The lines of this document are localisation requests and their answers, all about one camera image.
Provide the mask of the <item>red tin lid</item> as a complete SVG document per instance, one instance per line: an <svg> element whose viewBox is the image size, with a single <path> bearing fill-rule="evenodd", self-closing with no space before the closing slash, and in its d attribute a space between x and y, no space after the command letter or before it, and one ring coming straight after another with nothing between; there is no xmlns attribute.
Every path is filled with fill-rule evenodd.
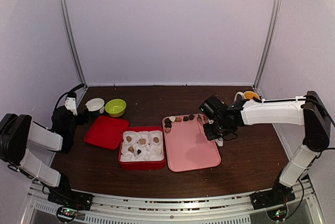
<svg viewBox="0 0 335 224"><path fill-rule="evenodd" d="M88 144L116 150L122 141L123 132L129 127L129 121L109 116L99 116L84 137Z"/></svg>

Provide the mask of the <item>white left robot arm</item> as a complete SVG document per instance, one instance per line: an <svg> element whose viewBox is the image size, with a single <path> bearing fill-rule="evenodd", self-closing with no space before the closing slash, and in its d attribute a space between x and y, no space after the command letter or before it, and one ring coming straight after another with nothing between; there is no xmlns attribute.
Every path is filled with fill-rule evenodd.
<svg viewBox="0 0 335 224"><path fill-rule="evenodd" d="M7 113L1 119L1 160L10 169L23 172L44 186L55 190L55 197L64 205L75 201L68 177L51 168L36 156L30 147L52 153L68 154L73 145L78 126L88 123L88 113L77 111L78 85L60 97L64 104L56 104L51 116L50 129L32 119L30 115Z"/></svg>

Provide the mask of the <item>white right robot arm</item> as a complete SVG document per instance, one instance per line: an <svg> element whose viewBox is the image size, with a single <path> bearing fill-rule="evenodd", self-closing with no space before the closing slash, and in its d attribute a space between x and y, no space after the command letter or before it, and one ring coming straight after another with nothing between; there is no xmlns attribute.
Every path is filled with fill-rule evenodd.
<svg viewBox="0 0 335 224"><path fill-rule="evenodd" d="M294 98L266 100L253 97L238 99L227 105L211 95L199 110L209 119L203 125L207 140L237 136L238 128L258 124L290 124L304 126L305 136L293 157L278 175L268 198L279 204L288 191L309 169L314 160L329 150L334 121L315 91Z"/></svg>

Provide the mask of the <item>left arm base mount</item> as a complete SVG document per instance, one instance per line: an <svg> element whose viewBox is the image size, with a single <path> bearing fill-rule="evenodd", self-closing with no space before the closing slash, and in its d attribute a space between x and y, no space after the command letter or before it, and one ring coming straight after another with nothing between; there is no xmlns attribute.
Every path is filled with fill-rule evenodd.
<svg viewBox="0 0 335 224"><path fill-rule="evenodd" d="M77 191L72 191L70 196L64 196L61 193L51 191L48 195L48 201L74 210L90 210L93 197L92 194Z"/></svg>

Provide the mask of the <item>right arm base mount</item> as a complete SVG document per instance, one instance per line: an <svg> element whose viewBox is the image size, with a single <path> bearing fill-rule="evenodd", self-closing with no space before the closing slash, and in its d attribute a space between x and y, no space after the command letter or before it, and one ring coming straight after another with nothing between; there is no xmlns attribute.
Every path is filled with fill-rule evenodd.
<svg viewBox="0 0 335 224"><path fill-rule="evenodd" d="M284 206L287 202L296 199L293 192L285 195L282 192L275 192L272 190L255 192L250 195L251 203L254 210L270 208L274 206Z"/></svg>

